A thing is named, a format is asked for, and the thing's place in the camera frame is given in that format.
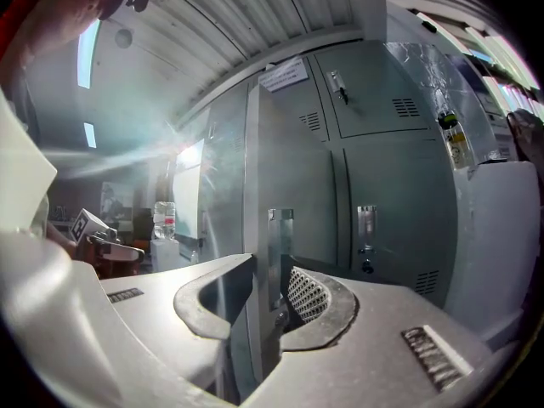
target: mesh grille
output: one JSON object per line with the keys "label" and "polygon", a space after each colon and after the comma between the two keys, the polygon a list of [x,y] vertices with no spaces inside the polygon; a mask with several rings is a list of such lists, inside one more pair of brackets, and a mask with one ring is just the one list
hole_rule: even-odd
{"label": "mesh grille", "polygon": [[420,295],[428,295],[436,290],[436,283],[439,279],[439,271],[424,272],[419,274],[416,279],[416,293]]}
{"label": "mesh grille", "polygon": [[401,118],[419,116],[413,99],[394,99],[393,106]]}
{"label": "mesh grille", "polygon": [[291,272],[287,296],[304,323],[317,319],[329,305],[326,289],[294,268]]}
{"label": "mesh grille", "polygon": [[309,113],[308,115],[299,116],[298,119],[306,124],[312,132],[321,129],[320,118],[317,112]]}

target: door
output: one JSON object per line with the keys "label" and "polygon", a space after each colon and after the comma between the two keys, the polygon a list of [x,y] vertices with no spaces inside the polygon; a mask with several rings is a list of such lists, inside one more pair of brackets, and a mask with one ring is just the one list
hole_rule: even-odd
{"label": "door", "polygon": [[321,142],[329,140],[320,96],[308,58],[301,58],[308,78],[272,93],[275,103],[287,118],[299,120]]}
{"label": "door", "polygon": [[[315,58],[323,108],[333,111],[326,144],[337,159],[337,193],[349,198],[348,207],[338,202],[345,219],[338,228],[349,224],[343,231],[351,237],[343,255],[369,281],[408,286],[443,305],[456,255],[456,193],[442,139],[428,127],[430,109],[381,43],[338,46]],[[331,71],[342,78],[347,104],[330,84]],[[375,253],[360,253],[363,206],[377,207]]]}
{"label": "door", "polygon": [[247,83],[213,101],[201,163],[200,262],[242,253]]}
{"label": "door", "polygon": [[[456,252],[451,173],[434,140],[361,140],[344,149],[351,194],[352,265],[443,303]],[[357,207],[377,207],[375,253],[359,253]]]}
{"label": "door", "polygon": [[[428,128],[414,98],[414,87],[403,78],[382,43],[357,42],[327,49],[315,57],[341,138]],[[347,104],[330,83],[329,75],[334,71],[341,77]]]}

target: black label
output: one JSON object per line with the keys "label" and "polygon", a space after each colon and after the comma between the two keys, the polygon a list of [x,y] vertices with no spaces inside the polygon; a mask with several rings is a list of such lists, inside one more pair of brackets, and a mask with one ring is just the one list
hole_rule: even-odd
{"label": "black label", "polygon": [[71,235],[76,242],[79,242],[79,238],[82,236],[85,227],[88,224],[88,218],[84,212],[79,213],[76,222],[71,227]]}
{"label": "black label", "polygon": [[463,377],[423,328],[411,328],[402,331],[400,335],[408,343],[410,350],[439,391],[446,390]]}
{"label": "black label", "polygon": [[109,293],[108,298],[110,299],[111,303],[118,303],[118,302],[124,301],[125,299],[134,298],[143,294],[144,293],[141,290],[134,288],[134,289],[122,290],[120,292]]}

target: plastic water bottle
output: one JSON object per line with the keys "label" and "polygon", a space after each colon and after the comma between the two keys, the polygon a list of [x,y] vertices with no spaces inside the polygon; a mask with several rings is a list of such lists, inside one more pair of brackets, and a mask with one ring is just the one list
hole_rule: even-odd
{"label": "plastic water bottle", "polygon": [[193,251],[192,254],[190,254],[190,263],[191,264],[197,264],[198,263],[198,254],[196,251]]}
{"label": "plastic water bottle", "polygon": [[156,202],[153,222],[155,223],[153,232],[157,239],[173,239],[176,230],[176,204],[165,201]]}

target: metal bracket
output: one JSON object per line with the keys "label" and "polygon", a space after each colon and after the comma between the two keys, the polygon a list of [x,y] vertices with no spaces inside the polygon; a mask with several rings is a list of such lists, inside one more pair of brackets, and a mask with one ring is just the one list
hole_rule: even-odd
{"label": "metal bracket", "polygon": [[292,254],[293,210],[269,209],[269,308],[281,305],[281,256]]}
{"label": "metal bracket", "polygon": [[369,254],[376,254],[377,206],[358,206],[357,224],[359,236],[359,249],[357,253],[366,255],[365,262],[363,263],[363,270],[365,270],[365,268],[371,268]]}

